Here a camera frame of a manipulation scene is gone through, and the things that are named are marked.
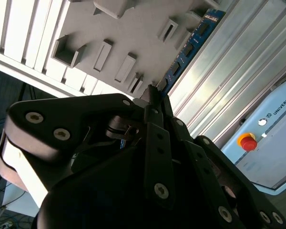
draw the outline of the circuit board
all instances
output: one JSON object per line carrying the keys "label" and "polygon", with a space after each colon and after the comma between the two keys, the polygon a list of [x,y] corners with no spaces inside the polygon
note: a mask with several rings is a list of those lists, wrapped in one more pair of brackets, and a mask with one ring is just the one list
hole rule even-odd
{"label": "circuit board", "polygon": [[164,78],[158,83],[157,87],[161,92],[161,97],[165,97],[168,94],[224,15],[225,12],[223,11],[208,9],[166,72]]}

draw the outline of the bolt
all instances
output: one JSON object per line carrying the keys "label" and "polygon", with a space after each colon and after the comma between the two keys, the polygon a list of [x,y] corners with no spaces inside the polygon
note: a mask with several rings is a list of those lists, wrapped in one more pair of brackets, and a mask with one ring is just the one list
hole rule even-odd
{"label": "bolt", "polygon": [[183,122],[181,121],[181,120],[179,120],[179,119],[177,119],[177,121],[176,121],[180,126],[183,126],[184,124],[183,124]]}
{"label": "bolt", "polygon": [[62,129],[62,128],[54,130],[53,134],[58,140],[61,140],[61,141],[66,141],[70,138],[69,131]]}
{"label": "bolt", "polygon": [[210,142],[209,142],[209,140],[208,140],[208,139],[204,138],[204,139],[202,139],[202,140],[203,140],[203,142],[204,142],[204,143],[206,143],[207,145],[209,145],[209,144],[210,144]]}
{"label": "bolt", "polygon": [[156,114],[158,114],[159,112],[156,109],[152,109],[152,111]]}
{"label": "bolt", "polygon": [[130,102],[125,99],[123,100],[123,103],[126,104],[127,106],[130,106]]}
{"label": "bolt", "polygon": [[154,192],[157,194],[158,197],[160,197],[161,199],[167,199],[168,198],[168,190],[167,187],[165,187],[163,184],[161,183],[157,183],[154,186]]}
{"label": "bolt", "polygon": [[223,206],[220,206],[218,208],[218,212],[220,214],[220,216],[225,220],[227,221],[228,223],[231,223],[232,222],[232,215],[231,213]]}
{"label": "bolt", "polygon": [[26,120],[28,120],[30,123],[38,124],[43,121],[43,117],[41,114],[37,112],[29,112],[25,115]]}
{"label": "bolt", "polygon": [[276,221],[279,223],[279,224],[283,224],[283,220],[282,218],[276,213],[276,212],[272,212],[272,215],[273,217],[276,219]]}
{"label": "bolt", "polygon": [[266,223],[271,223],[271,221],[270,221],[268,215],[266,215],[266,213],[264,213],[263,211],[260,211],[260,214]]}

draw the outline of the universal robots logo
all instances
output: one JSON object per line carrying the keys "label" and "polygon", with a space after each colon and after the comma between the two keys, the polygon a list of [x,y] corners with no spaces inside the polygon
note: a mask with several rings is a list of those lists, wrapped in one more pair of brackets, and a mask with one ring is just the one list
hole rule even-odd
{"label": "universal robots logo", "polygon": [[267,118],[270,118],[273,115],[277,115],[282,109],[283,107],[286,105],[286,99],[284,100],[284,102],[282,102],[282,104],[272,113],[268,113],[266,115]]}

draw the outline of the gray plastic part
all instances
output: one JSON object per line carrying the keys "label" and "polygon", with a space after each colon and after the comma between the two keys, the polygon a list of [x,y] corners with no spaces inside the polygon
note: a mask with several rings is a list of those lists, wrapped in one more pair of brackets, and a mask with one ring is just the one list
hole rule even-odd
{"label": "gray plastic part", "polygon": [[214,9],[219,9],[220,5],[214,0],[204,0],[207,4],[209,4]]}
{"label": "gray plastic part", "polygon": [[110,41],[104,40],[100,46],[100,49],[96,55],[96,61],[94,64],[94,70],[100,72],[106,62],[106,59],[112,48],[112,43]]}
{"label": "gray plastic part", "polygon": [[175,49],[176,49],[176,50],[179,50],[180,47],[187,42],[187,40],[190,38],[191,34],[192,34],[191,32],[189,32],[188,30],[186,30],[186,31],[182,34],[182,36],[180,37],[180,39],[177,40],[177,42],[176,42],[176,44],[175,44]]}
{"label": "gray plastic part", "polygon": [[197,13],[194,11],[187,12],[188,15],[191,15],[193,18],[195,18],[197,21],[201,21],[202,17],[200,17]]}
{"label": "gray plastic part", "polygon": [[133,81],[130,83],[128,87],[128,91],[132,94],[135,94],[141,85],[143,84],[143,76],[139,73],[135,74],[135,77],[133,78]]}
{"label": "gray plastic part", "polygon": [[94,5],[109,16],[119,19],[129,7],[130,0],[94,0]]}
{"label": "gray plastic part", "polygon": [[65,35],[55,41],[52,58],[73,68],[81,61],[86,45],[83,45],[76,51],[72,51],[66,46],[68,38],[69,36]]}
{"label": "gray plastic part", "polygon": [[158,34],[159,40],[163,42],[169,40],[176,31],[177,27],[178,24],[176,22],[174,22],[172,19],[168,19]]}
{"label": "gray plastic part", "polygon": [[135,55],[133,55],[132,53],[129,53],[127,57],[125,58],[123,64],[121,65],[114,80],[123,84],[126,78],[128,77],[130,71],[132,70],[135,62],[136,62]]}
{"label": "gray plastic part", "polygon": [[102,12],[102,11],[101,11],[99,8],[95,7],[95,8],[94,8],[93,15],[100,14],[101,12]]}

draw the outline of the red emergency stop button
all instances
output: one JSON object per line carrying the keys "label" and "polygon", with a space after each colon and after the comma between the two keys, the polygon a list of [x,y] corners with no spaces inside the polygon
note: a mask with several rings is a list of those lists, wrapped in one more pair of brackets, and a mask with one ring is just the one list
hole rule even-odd
{"label": "red emergency stop button", "polygon": [[237,139],[237,144],[245,151],[252,151],[257,147],[255,136],[252,133],[244,133],[240,135]]}
{"label": "red emergency stop button", "polygon": [[251,136],[244,137],[240,141],[240,145],[245,151],[251,151],[251,150],[255,150],[255,148],[257,147],[257,142]]}

